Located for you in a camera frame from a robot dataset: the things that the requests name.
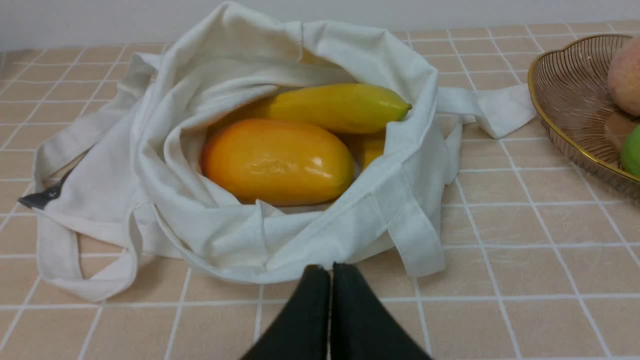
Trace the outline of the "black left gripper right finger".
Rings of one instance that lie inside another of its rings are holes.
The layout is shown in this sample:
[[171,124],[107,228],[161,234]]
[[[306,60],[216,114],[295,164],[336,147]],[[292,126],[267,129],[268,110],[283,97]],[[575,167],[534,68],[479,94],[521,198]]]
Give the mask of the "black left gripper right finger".
[[353,264],[333,264],[332,360],[429,360]]

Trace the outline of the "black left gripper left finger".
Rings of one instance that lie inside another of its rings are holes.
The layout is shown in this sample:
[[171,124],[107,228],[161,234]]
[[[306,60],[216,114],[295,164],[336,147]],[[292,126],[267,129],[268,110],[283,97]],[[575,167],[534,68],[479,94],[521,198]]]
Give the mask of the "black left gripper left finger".
[[330,274],[308,265],[292,296],[243,360],[324,360],[328,353]]

